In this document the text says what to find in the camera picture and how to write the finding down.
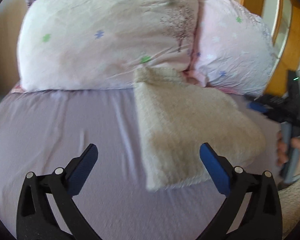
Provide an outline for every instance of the blue star print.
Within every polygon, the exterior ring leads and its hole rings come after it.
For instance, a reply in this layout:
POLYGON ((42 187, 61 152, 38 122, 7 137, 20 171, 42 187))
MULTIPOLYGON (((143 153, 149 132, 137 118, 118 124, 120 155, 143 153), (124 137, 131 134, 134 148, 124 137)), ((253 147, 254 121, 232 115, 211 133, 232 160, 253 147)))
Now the blue star print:
POLYGON ((226 71, 220 71, 219 72, 219 74, 220 74, 221 77, 224 77, 226 75, 226 73, 227 73, 226 71))
POLYGON ((105 32, 103 30, 99 30, 99 31, 97 31, 97 33, 94 36, 96 37, 96 39, 100 39, 103 37, 104 33, 105 32))

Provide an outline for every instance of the pink pillowcase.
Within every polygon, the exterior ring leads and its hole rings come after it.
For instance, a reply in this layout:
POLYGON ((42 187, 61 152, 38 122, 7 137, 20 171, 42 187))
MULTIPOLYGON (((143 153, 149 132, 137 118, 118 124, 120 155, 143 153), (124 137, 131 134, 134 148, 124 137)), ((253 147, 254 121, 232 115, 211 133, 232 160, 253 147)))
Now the pink pillowcase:
POLYGON ((185 72, 202 87, 261 94, 274 67, 272 39, 261 17, 234 0, 198 0, 193 61, 185 72))

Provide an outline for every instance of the green star print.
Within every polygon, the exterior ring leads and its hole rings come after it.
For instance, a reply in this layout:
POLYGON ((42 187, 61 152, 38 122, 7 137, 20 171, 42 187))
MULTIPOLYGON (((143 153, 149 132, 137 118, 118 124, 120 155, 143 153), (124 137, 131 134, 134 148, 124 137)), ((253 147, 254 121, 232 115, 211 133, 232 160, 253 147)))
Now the green star print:
POLYGON ((150 60, 151 60, 151 57, 150 57, 150 56, 144 56, 144 57, 141 58, 140 63, 141 63, 141 64, 142 64, 142 63, 146 63, 146 62, 148 62, 148 61, 150 61, 150 60))
POLYGON ((48 42, 50 40, 50 38, 51 38, 51 34, 46 34, 46 35, 43 36, 42 41, 43 42, 48 42))

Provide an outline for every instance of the pillow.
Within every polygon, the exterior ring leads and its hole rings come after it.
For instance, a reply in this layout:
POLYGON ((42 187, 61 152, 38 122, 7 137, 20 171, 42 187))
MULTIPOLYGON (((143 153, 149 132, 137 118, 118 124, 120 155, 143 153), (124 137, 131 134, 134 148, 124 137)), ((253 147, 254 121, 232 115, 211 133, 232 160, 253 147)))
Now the pillow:
POLYGON ((275 57, 261 17, 234 0, 198 0, 193 61, 186 73, 198 83, 227 93, 259 95, 275 57))
POLYGON ((122 89, 143 65, 183 71, 197 11, 197 0, 36 0, 18 40, 20 85, 122 89))
POLYGON ((187 84, 173 69, 137 69, 134 95, 147 190, 209 179, 199 157, 205 142, 233 166, 246 167, 265 150, 260 128, 229 95, 187 84))

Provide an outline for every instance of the metal pivot screw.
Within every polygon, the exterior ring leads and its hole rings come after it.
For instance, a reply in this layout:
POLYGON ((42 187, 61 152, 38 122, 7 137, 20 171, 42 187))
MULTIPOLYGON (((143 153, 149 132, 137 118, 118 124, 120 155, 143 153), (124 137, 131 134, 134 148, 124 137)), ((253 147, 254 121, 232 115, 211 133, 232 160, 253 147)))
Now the metal pivot screw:
POLYGON ((265 171, 265 176, 268 177, 268 178, 271 178, 272 174, 269 171, 265 171))
POLYGON ((241 167, 239 167, 239 166, 236 166, 236 167, 234 168, 234 171, 235 171, 236 173, 243 173, 243 168, 241 168, 241 167))
POLYGON ((27 179, 31 179, 33 177, 33 172, 28 172, 26 175, 27 179))
POLYGON ((63 173, 63 168, 56 168, 54 173, 57 174, 57 175, 63 173))

